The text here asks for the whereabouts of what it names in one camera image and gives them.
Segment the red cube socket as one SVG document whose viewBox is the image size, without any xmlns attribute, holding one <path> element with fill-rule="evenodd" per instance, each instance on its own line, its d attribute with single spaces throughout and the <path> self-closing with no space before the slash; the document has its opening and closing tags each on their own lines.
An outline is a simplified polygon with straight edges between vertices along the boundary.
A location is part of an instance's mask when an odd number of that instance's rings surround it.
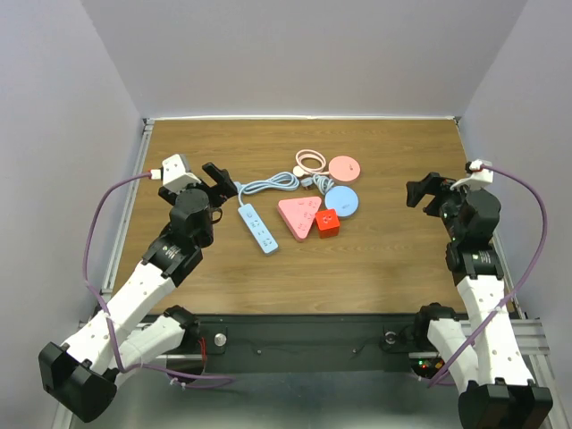
<svg viewBox="0 0 572 429">
<path fill-rule="evenodd" d="M 321 239 L 335 237 L 340 232 L 340 220 L 334 209 L 325 209 L 315 214 L 315 223 Z"/>
</svg>

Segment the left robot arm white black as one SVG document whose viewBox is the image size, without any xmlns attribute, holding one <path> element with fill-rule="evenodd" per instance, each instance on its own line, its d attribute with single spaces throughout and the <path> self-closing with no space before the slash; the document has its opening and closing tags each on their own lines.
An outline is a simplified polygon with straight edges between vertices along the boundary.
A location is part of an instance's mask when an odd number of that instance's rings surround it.
<svg viewBox="0 0 572 429">
<path fill-rule="evenodd" d="M 110 300 L 94 293 L 100 309 L 90 321 L 62 344 L 49 342 L 39 352 L 44 390 L 84 423 L 101 416 L 119 387 L 142 369 L 162 372 L 182 389 L 213 389 L 232 381 L 202 369 L 188 374 L 154 365 L 158 356 L 175 349 L 197 348 L 200 358 L 206 359 L 206 336 L 198 318 L 184 307 L 169 307 L 148 328 L 137 328 L 202 261 L 203 248 L 214 242 L 213 215 L 238 194 L 226 170 L 212 163 L 202 169 L 213 185 L 192 173 L 181 155 L 145 172 L 145 177 L 162 183 L 158 194 L 171 206 L 168 224 Z"/>
</svg>

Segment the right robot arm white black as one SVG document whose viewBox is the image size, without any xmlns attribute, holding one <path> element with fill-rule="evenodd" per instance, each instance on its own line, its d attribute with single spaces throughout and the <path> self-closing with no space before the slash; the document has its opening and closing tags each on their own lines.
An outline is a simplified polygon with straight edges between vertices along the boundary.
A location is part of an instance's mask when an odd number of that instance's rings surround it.
<svg viewBox="0 0 572 429">
<path fill-rule="evenodd" d="M 407 183 L 407 205 L 432 197 L 424 212 L 440 218 L 450 237 L 445 259 L 472 328 L 465 335 L 452 308 L 430 304 L 416 314 L 411 338 L 422 349 L 434 347 L 443 359 L 430 383 L 450 375 L 462 427 L 538 428 L 553 399 L 526 366 L 509 317 L 511 297 L 492 245 L 501 203 L 485 190 L 491 181 L 490 171 L 459 181 L 430 172 Z"/>
</svg>

